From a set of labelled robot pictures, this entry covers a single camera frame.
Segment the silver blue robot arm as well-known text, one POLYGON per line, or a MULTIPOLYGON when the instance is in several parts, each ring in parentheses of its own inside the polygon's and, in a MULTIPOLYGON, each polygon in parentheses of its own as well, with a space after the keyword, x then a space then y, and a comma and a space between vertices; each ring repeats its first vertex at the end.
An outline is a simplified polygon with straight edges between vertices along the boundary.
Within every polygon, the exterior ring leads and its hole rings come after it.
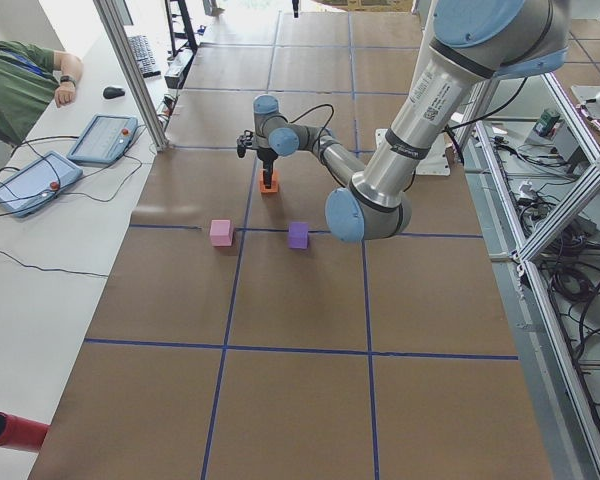
POLYGON ((410 178, 472 87, 560 68, 570 22, 568 1, 440 1, 419 52, 424 68, 368 163, 327 128, 289 122, 271 95, 254 99, 254 128, 238 138, 237 153, 255 151, 266 181, 278 157, 312 153, 341 184, 325 204, 332 235, 344 242, 395 236, 411 218, 410 178))

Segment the person's hand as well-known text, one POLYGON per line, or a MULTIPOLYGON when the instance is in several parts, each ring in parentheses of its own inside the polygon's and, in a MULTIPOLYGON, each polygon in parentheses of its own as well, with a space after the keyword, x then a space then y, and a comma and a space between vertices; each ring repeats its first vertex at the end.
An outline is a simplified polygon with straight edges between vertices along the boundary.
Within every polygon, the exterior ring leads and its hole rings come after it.
POLYGON ((75 101, 76 86, 73 82, 61 82, 54 93, 54 101, 58 108, 67 106, 75 101))

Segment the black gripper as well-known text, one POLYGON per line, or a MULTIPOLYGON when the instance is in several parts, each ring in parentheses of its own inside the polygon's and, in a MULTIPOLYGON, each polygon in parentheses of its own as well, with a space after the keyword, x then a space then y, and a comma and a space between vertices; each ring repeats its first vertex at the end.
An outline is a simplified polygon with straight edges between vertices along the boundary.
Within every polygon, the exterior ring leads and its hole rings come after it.
POLYGON ((258 148, 257 157, 263 164, 263 188, 274 189, 275 170, 273 169, 274 162, 277 159, 277 153, 271 148, 258 148))

